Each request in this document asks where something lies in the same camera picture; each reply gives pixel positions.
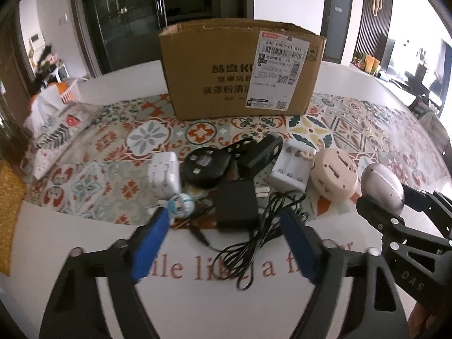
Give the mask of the right hand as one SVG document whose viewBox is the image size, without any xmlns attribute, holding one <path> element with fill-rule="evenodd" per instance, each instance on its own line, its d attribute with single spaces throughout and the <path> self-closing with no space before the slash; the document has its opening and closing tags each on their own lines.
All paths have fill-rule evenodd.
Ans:
<svg viewBox="0 0 452 339">
<path fill-rule="evenodd" d="M 408 319 L 411 338 L 451 339 L 451 291 L 413 292 L 416 304 Z"/>
</svg>

